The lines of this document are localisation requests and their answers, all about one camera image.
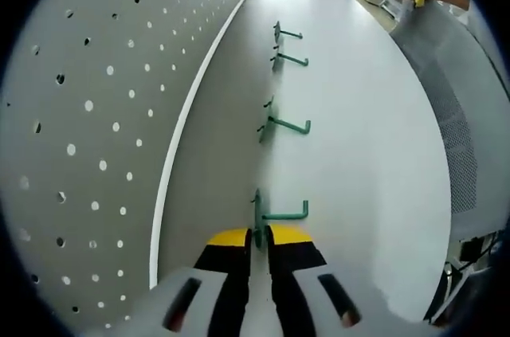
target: floor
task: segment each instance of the floor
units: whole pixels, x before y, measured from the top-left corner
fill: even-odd
[[[368,13],[370,13],[375,20],[387,31],[388,33],[394,29],[396,26],[396,21],[391,17],[391,15],[386,12],[383,8],[379,8],[376,5],[372,5],[366,0],[356,0],[359,2],[363,8],[365,8]]]

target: chair backrest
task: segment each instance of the chair backrest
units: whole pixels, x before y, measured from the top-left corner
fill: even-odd
[[[391,36],[423,85],[448,159],[452,240],[502,229],[510,204],[510,101],[473,35],[435,1]]]

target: pegboard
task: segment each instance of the pegboard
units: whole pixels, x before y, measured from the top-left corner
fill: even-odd
[[[40,0],[2,82],[0,195],[39,295],[74,332],[131,319],[190,86],[240,0]]]

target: mesh chair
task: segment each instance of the mesh chair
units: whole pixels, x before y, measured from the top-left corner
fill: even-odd
[[[510,102],[471,33],[434,1],[391,34],[418,75],[448,160],[451,240],[502,229],[510,202]]]

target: white table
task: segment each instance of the white table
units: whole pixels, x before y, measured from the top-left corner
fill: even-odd
[[[286,37],[282,48],[309,57],[308,67],[285,61],[271,72],[276,20],[303,33],[303,40]],[[312,121],[308,136],[279,127],[258,144],[261,105],[272,94],[282,119]],[[192,265],[212,233],[253,226],[256,187],[274,213],[296,212],[309,200],[309,217],[293,224],[312,235],[371,327],[379,320],[374,331],[402,332],[423,319],[449,243],[445,151],[413,69],[356,0],[247,0],[239,10],[179,144],[160,277]],[[255,253],[245,335],[251,327],[260,332],[262,312],[264,325],[277,323],[259,260]]]

